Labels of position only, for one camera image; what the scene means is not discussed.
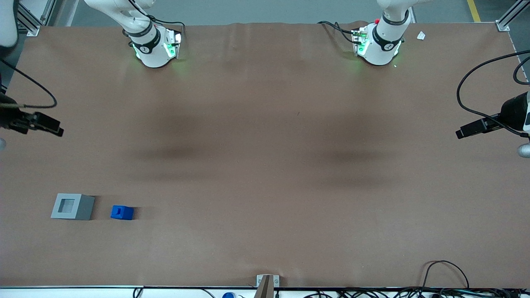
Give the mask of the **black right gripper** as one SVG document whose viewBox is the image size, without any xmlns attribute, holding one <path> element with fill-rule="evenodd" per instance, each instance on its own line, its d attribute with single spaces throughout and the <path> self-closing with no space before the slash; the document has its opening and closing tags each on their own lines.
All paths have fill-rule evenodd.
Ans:
<svg viewBox="0 0 530 298">
<path fill-rule="evenodd" d="M 49 117 L 44 113 L 36 113 L 36 127 L 31 120 L 33 114 L 22 112 L 21 108 L 28 108 L 26 104 L 18 104 L 14 99 L 0 94 L 0 126 L 6 130 L 13 130 L 21 134 L 28 134 L 29 130 L 43 130 L 55 136 L 63 137 L 64 129 L 60 127 L 60 121 Z"/>
</svg>

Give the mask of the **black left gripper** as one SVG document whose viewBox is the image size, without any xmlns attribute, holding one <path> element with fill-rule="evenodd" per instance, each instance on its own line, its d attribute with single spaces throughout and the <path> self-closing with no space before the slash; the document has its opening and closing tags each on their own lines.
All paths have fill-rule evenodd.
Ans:
<svg viewBox="0 0 530 298">
<path fill-rule="evenodd" d="M 501 124 L 506 130 L 529 134 L 529 92 L 519 94 L 502 104 Z M 501 128 L 495 122 L 483 118 L 460 127 L 460 130 L 455 133 L 458 139 L 462 139 L 500 130 Z"/>
</svg>

